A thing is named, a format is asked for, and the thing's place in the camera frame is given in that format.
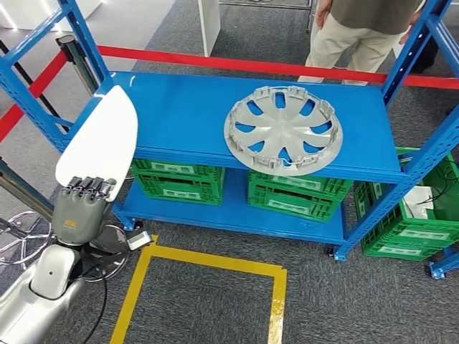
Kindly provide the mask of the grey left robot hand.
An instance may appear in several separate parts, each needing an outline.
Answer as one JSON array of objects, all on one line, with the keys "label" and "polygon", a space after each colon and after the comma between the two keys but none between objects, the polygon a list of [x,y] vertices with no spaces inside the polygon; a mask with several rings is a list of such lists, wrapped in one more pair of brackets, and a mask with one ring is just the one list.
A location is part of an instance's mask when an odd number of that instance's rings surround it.
[{"label": "grey left robot hand", "polygon": [[100,236],[116,181],[74,176],[57,197],[51,228],[61,244],[81,246]]}]

